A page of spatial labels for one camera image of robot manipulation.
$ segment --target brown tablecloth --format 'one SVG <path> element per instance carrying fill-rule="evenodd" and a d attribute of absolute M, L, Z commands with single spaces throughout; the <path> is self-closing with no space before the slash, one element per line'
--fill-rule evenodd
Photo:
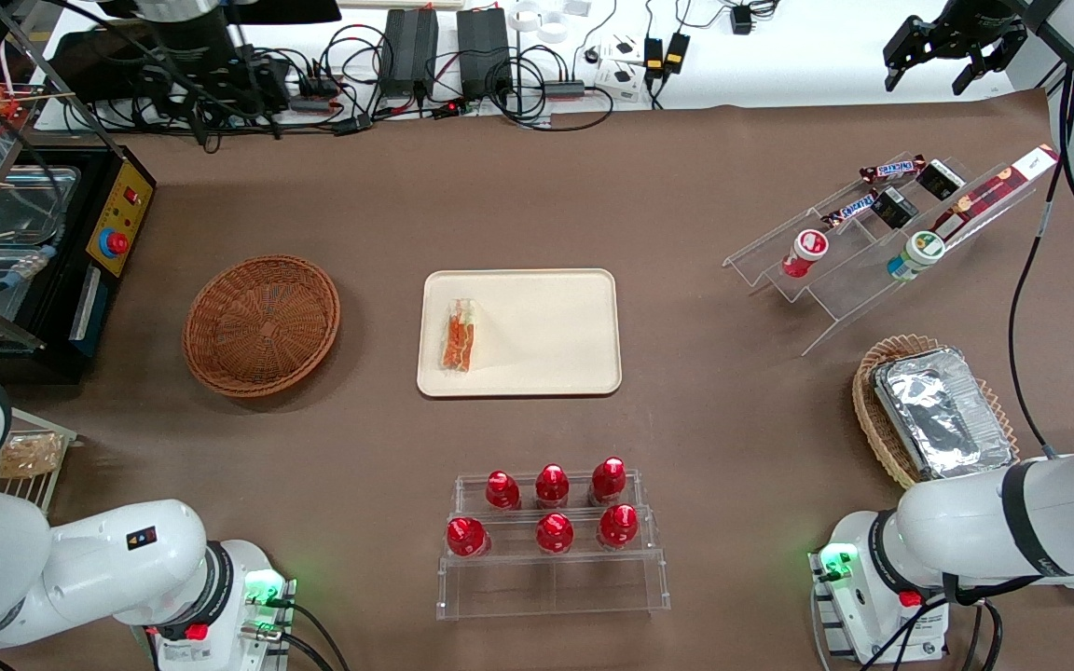
<path fill-rule="evenodd" d="M 826 326 L 817 308 L 750 293 L 720 264 L 858 166 L 912 150 L 985 171 L 1048 138 L 1039 93 L 623 114 L 570 133 L 423 120 L 343 138 L 228 138 L 213 157 L 175 138 L 128 138 L 160 190 L 97 370 L 77 395 L 12 392 L 27 411 L 85 434 L 54 523 L 179 498 L 212 538 L 252 540 L 300 578 L 301 602 L 331 625 L 355 671 L 809 670 L 807 549 L 841 515 L 901 494 L 853 415 L 850 377 L 866 349 L 911 332 L 963 349 L 1014 418 L 1024 454 L 1036 451 L 1010 382 L 1005 322 L 1041 196 L 806 358 Z M 340 341 L 287 398 L 231 403 L 188 374 L 182 323 L 209 277 L 265 253 L 331 273 Z M 608 268 L 618 281 L 618 392 L 422 398 L 413 379 L 431 272 L 575 266 Z M 1028 283 L 1018 358 L 1044 433 L 1074 451 L 1065 196 Z M 609 454 L 644 472 L 672 611 L 435 622 L 455 475 L 589 468 Z M 405 491 L 389 485 L 401 479 Z M 1074 592 L 1032 587 L 998 600 L 1003 668 L 1074 668 Z M 967 614 L 957 619 L 950 657 L 930 668 L 959 668 Z M 148 668 L 110 619 L 3 657 L 27 671 Z"/>

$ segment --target chocolate bar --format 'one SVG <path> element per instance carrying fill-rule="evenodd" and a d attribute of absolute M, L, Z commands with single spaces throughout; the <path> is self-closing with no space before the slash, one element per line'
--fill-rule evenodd
<path fill-rule="evenodd" d="M 912 161 L 898 161 L 896 164 L 885 164 L 883 166 L 867 166 L 860 169 L 860 178 L 865 184 L 880 184 L 882 181 L 892 181 L 911 174 L 918 174 L 926 166 L 926 159 L 921 154 L 916 154 Z"/>
<path fill-rule="evenodd" d="M 955 174 L 955 171 L 943 165 L 939 159 L 930 159 L 929 164 L 917 174 L 915 181 L 921 184 L 938 200 L 949 199 L 958 188 L 968 184 L 962 177 Z"/>
<path fill-rule="evenodd" d="M 889 224 L 889 229 L 900 229 L 906 225 L 909 220 L 917 217 L 917 208 L 914 203 L 906 200 L 900 191 L 894 187 L 888 187 L 881 192 L 877 201 L 872 204 L 872 211 L 877 213 L 882 221 Z"/>
<path fill-rule="evenodd" d="M 844 223 L 844 221 L 850 220 L 850 218 L 853 218 L 861 211 L 865 211 L 865 209 L 872 207 L 876 200 L 876 188 L 869 188 L 869 195 L 862 196 L 862 199 L 854 203 L 848 203 L 842 208 L 836 209 L 836 211 L 824 214 L 824 216 L 818 217 L 819 221 L 823 221 L 823 223 L 836 229 L 837 225 Z"/>

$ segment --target foil container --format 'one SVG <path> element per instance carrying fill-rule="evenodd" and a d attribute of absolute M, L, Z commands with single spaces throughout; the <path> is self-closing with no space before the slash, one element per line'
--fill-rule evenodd
<path fill-rule="evenodd" d="M 872 385 L 924 480 L 1017 462 L 958 349 L 883 363 L 872 369 Z"/>

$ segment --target white table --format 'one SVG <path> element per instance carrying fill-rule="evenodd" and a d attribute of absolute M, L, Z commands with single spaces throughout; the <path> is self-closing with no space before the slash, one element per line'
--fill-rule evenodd
<path fill-rule="evenodd" d="M 597 43 L 603 35 L 626 33 L 643 35 L 648 14 L 640 0 L 615 0 L 618 12 L 611 20 L 592 35 Z M 468 0 L 468 8 L 482 0 Z M 511 8 L 514 0 L 505 0 L 503 8 Z M 561 10 L 562 0 L 540 0 L 542 8 Z M 82 3 L 89 11 L 101 14 L 98 5 Z M 673 0 L 651 0 L 654 20 L 652 34 L 664 39 L 678 27 Z M 686 0 L 681 0 L 683 10 Z M 892 38 L 904 18 L 911 14 L 931 18 L 938 16 L 943 0 L 911 0 L 898 3 L 892 0 L 781 0 L 771 20 L 758 21 L 752 34 L 731 34 L 727 16 L 722 16 L 709 29 L 691 29 L 683 32 L 691 37 L 682 72 L 670 77 L 661 103 L 668 110 L 703 110 L 719 105 L 742 107 L 810 106 L 810 105 L 866 105 L 866 103 L 954 102 L 979 101 L 1014 92 L 1008 77 L 1003 73 L 989 73 L 973 82 L 962 96 L 950 92 L 950 83 L 963 69 L 963 60 L 934 60 L 909 71 L 892 93 L 884 89 L 886 68 L 882 49 Z M 703 25 L 720 9 L 716 0 L 692 0 L 687 23 Z M 583 35 L 601 21 L 611 11 L 610 0 L 593 0 L 587 17 L 569 17 L 569 38 L 554 44 L 553 49 L 571 60 Z M 335 30 L 343 25 L 372 25 L 383 29 L 386 10 L 344 10 L 344 20 L 332 25 L 246 26 L 248 41 L 256 46 L 292 47 L 310 57 L 320 56 Z M 459 49 L 455 32 L 455 13 L 439 11 L 438 53 Z M 92 26 L 88 18 L 73 12 L 63 12 L 47 43 L 46 56 L 52 57 L 60 38 Z M 375 41 L 371 31 L 358 31 Z M 516 43 L 510 31 L 510 41 Z M 536 32 L 521 33 L 520 45 L 539 44 Z M 342 63 L 347 55 L 360 47 L 345 43 L 334 47 L 332 63 Z M 553 59 L 548 55 L 533 54 L 547 75 L 555 72 Z M 438 59 L 438 68 L 444 59 Z M 361 79 L 371 77 L 371 60 L 358 57 L 349 72 Z M 589 86 L 596 68 L 580 59 L 578 77 Z M 441 77 L 442 82 L 459 88 L 459 65 L 455 63 Z M 436 86 L 435 97 L 448 98 L 450 90 Z M 361 101 L 371 98 L 371 88 L 361 90 Z M 48 114 L 39 120 L 42 129 L 64 128 L 64 120 L 57 105 L 48 106 Z M 554 112 L 604 110 L 600 97 L 589 96 L 578 102 L 553 102 Z M 615 110 L 648 110 L 644 102 L 618 102 Z M 491 114 L 489 103 L 483 103 L 480 114 Z M 287 115 L 287 123 L 293 115 Z"/>

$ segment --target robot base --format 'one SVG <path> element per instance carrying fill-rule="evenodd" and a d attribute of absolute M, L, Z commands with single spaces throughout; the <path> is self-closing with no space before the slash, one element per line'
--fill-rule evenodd
<path fill-rule="evenodd" d="M 868 511 L 848 514 L 831 531 L 830 543 L 810 556 L 815 582 L 828 570 L 844 573 L 844 578 L 838 581 L 818 583 L 816 589 L 818 595 L 823 595 L 824 586 L 830 592 L 838 627 L 843 630 L 848 646 L 860 663 L 867 662 L 877 653 L 919 609 L 917 606 L 902 606 L 899 596 L 886 586 L 873 567 L 873 559 L 869 555 L 869 530 L 876 517 L 877 513 Z M 838 636 L 838 632 L 831 630 L 836 625 L 824 625 L 828 641 Z M 903 661 L 943 658 L 946 653 L 943 636 L 946 632 L 947 606 L 943 603 L 917 622 L 909 638 Z M 830 648 L 837 650 L 831 643 Z M 877 663 L 895 662 L 900 648 L 901 639 L 895 641 L 877 658 Z"/>
<path fill-rule="evenodd" d="M 276 609 L 248 603 L 248 597 L 285 597 L 285 577 L 272 569 L 264 551 L 247 540 L 222 540 L 222 548 L 234 561 L 227 604 L 203 640 L 170 641 L 153 636 L 161 671 L 259 671 L 268 645 L 278 646 L 240 637 L 238 630 L 251 622 L 276 624 Z"/>

